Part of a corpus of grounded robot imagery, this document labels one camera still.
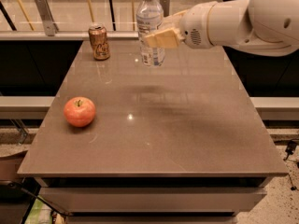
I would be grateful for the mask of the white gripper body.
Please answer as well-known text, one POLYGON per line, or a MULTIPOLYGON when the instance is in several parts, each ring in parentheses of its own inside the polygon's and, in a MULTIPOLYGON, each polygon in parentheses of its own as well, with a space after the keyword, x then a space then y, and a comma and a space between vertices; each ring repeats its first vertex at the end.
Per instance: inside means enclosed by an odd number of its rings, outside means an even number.
POLYGON ((212 43, 208 36, 208 16, 216 2, 198 4, 190 8, 179 22, 184 43, 192 49, 209 49, 212 43))

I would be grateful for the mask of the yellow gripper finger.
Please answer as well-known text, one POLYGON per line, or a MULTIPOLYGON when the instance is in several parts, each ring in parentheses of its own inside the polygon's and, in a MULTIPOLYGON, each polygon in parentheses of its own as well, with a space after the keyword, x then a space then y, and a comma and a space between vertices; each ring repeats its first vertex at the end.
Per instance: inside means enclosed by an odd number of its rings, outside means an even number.
POLYGON ((145 43, 151 48, 174 49, 184 40, 179 28, 167 28, 144 36, 145 43))
POLYGON ((182 10, 180 12, 177 12, 173 15, 169 15, 164 18, 163 20, 163 28, 170 28, 170 27, 179 27, 180 20, 185 15, 187 10, 182 10))

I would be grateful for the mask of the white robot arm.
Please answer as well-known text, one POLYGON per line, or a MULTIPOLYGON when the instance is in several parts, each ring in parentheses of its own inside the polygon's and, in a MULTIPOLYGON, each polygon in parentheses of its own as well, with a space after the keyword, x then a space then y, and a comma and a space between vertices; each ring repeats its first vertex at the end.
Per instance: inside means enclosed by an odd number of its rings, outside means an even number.
POLYGON ((299 0, 232 0, 198 4, 164 19, 144 36, 152 48, 230 47, 284 56, 299 50, 299 0))

